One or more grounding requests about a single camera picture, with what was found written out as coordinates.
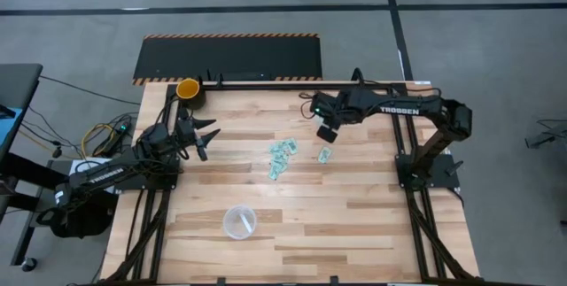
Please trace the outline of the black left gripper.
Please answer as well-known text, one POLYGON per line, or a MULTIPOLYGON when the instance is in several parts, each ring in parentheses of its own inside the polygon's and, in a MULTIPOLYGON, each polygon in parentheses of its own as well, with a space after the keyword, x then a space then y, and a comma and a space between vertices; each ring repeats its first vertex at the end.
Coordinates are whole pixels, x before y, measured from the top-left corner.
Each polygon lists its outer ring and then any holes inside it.
POLYGON ((195 146, 197 154, 201 161, 207 161, 206 145, 208 145, 221 130, 215 129, 214 131, 199 137, 196 133, 197 130, 212 125, 216 120, 198 120, 193 117, 193 111, 189 111, 184 107, 177 110, 174 128, 174 140, 176 152, 180 158, 188 160, 190 158, 186 148, 195 146))

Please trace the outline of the black hazard-striped floor mat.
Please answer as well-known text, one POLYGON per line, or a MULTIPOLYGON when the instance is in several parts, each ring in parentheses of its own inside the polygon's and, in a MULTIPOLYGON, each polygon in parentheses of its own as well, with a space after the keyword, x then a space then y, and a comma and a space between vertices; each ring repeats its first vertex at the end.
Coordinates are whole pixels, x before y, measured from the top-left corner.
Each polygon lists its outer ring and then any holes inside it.
POLYGON ((312 33, 176 34, 144 37, 132 84, 204 81, 317 81, 319 35, 312 33))

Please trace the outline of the clear plastic cup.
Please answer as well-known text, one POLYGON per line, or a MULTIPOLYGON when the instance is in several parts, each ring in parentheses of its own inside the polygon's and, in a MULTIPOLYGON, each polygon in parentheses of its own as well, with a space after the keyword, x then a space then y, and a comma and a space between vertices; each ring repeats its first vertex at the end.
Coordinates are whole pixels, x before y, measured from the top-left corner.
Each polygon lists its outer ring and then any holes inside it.
POLYGON ((236 205, 228 209, 223 216, 222 228, 225 234, 234 240, 245 240, 250 237, 257 226, 255 211, 247 205, 236 205), (244 214, 252 226, 252 233, 248 233, 239 214, 244 214))

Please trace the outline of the white printed paper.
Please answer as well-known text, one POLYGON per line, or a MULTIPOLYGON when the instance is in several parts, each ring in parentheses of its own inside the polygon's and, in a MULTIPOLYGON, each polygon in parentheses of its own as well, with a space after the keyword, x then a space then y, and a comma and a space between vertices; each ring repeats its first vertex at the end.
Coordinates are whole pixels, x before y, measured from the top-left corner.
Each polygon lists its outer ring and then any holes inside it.
POLYGON ((70 174, 74 174, 77 172, 83 172, 88 170, 92 167, 101 166, 106 162, 109 162, 109 158, 86 158, 83 160, 75 159, 71 163, 70 167, 70 174))

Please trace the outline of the black bag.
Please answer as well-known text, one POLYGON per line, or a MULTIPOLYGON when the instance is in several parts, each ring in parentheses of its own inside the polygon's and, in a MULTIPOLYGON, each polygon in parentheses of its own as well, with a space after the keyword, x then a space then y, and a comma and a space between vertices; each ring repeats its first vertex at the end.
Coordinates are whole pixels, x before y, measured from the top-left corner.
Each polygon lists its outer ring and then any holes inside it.
POLYGON ((35 222, 49 227, 55 236, 61 238, 97 236, 112 223, 117 202, 117 197, 103 197, 85 203, 56 205, 41 211, 35 222))

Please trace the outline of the dark grey side table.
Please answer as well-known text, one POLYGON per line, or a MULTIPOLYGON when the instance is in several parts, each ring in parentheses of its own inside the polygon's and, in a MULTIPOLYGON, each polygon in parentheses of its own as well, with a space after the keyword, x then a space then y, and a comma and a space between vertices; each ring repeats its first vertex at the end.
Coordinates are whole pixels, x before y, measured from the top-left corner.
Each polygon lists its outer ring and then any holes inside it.
POLYGON ((0 64, 0 104, 26 109, 43 71, 40 64, 0 64))

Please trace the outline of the black stand base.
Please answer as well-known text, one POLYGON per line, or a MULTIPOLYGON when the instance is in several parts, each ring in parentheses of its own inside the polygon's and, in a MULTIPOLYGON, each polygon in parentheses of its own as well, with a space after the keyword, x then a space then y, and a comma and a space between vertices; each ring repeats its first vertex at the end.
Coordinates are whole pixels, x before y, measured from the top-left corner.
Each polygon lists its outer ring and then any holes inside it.
POLYGON ((524 139, 528 149, 538 149, 542 144, 552 143, 555 140, 567 145, 567 119, 543 119, 537 120, 536 123, 543 126, 544 130, 524 139))

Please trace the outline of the black cart frame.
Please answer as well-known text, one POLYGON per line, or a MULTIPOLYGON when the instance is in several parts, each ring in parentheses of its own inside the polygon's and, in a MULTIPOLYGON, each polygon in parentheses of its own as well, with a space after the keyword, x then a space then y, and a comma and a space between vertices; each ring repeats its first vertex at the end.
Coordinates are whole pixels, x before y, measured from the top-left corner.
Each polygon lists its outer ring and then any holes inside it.
MULTIPOLYGON (((27 211, 30 213, 27 226, 20 237, 12 258, 14 266, 20 266, 23 259, 27 258, 27 247, 31 242, 35 229, 37 227, 49 228, 38 225, 35 219, 41 211, 56 206, 54 199, 55 188, 69 175, 69 172, 63 174, 51 168, 51 166, 40 166, 35 162, 11 153, 0 160, 0 223, 10 208, 15 211, 27 211), (16 186, 20 181, 32 183, 41 189, 52 192, 52 202, 48 206, 43 207, 41 206, 41 197, 39 195, 32 197, 17 192, 16 186)), ((116 196, 105 190, 91 199, 102 199, 103 197, 109 199, 116 196)))

